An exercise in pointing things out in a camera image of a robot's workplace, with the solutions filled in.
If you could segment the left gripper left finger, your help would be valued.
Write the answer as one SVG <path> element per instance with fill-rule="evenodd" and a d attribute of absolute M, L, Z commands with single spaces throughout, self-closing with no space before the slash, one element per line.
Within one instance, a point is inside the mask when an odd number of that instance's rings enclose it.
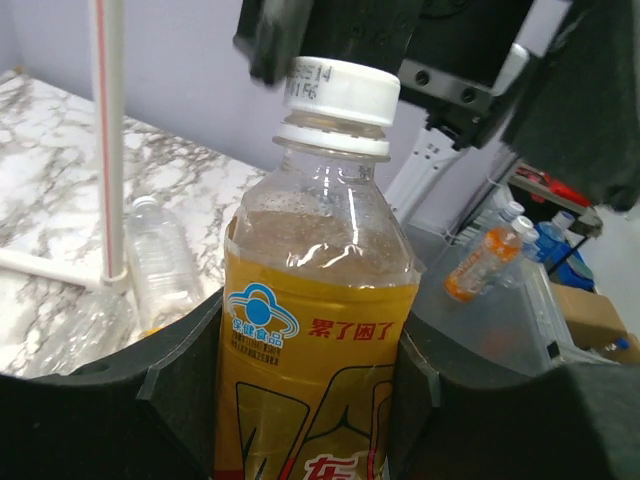
<path fill-rule="evenodd" d="M 215 292 L 68 376 L 2 376 L 2 478 L 213 478 L 221 310 Z"/>

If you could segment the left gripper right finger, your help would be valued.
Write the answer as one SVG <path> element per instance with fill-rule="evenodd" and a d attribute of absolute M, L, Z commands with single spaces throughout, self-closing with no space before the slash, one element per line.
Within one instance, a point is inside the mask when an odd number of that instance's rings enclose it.
<path fill-rule="evenodd" d="M 639 369 L 578 363 L 530 378 L 410 315 L 388 465 L 393 479 L 636 479 Z"/>

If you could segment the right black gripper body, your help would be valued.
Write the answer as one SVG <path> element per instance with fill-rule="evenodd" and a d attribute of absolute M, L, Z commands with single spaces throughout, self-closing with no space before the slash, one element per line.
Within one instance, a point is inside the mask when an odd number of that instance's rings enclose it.
<path fill-rule="evenodd" d="M 484 147 L 517 97 L 514 78 L 495 93 L 530 1 L 316 1 L 304 56 L 391 73 L 401 100 L 423 108 L 426 127 L 453 147 Z"/>

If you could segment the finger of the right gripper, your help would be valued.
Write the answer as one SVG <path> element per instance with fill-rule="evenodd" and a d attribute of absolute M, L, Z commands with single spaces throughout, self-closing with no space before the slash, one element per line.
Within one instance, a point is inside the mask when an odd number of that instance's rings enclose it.
<path fill-rule="evenodd" d="M 638 203 L 638 2 L 572 2 L 502 140 L 595 205 Z"/>
<path fill-rule="evenodd" d="M 314 6 L 311 0 L 242 2 L 233 45 L 247 60 L 255 83 L 278 87 L 296 57 L 319 53 L 308 33 Z"/>

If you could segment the white bottle cap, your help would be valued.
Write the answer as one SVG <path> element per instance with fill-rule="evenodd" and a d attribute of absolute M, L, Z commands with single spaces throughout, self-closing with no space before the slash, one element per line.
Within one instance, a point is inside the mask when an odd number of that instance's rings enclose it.
<path fill-rule="evenodd" d="M 284 105 L 300 112 L 390 127 L 400 89 L 399 79 L 385 71 L 301 56 L 293 60 L 286 78 Z"/>

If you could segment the large clear plastic bottle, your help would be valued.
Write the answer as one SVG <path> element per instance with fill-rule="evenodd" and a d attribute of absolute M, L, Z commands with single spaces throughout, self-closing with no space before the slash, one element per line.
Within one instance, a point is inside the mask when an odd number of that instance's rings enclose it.
<path fill-rule="evenodd" d="M 125 241 L 144 336 L 181 319 L 204 300 L 185 230 L 156 199 L 133 201 Z"/>

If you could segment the red gold labelled bottle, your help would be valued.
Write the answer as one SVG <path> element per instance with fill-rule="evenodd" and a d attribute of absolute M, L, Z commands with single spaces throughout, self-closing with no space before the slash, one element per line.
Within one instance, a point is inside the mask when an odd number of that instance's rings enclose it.
<path fill-rule="evenodd" d="M 386 128 L 289 109 L 275 137 L 282 163 L 227 227 L 218 479 L 384 474 L 421 273 L 374 180 Z"/>

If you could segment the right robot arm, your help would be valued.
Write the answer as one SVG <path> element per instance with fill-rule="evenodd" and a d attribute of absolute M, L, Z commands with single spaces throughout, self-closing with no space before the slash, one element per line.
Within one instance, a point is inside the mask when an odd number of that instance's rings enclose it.
<path fill-rule="evenodd" d="M 246 1 L 235 48 L 253 79 L 312 100 L 339 61 L 399 79 L 426 111 L 387 198 L 407 221 L 455 160 L 500 132 L 517 159 L 617 212 L 639 200 L 639 5 L 571 1 L 542 56 L 528 1 Z"/>

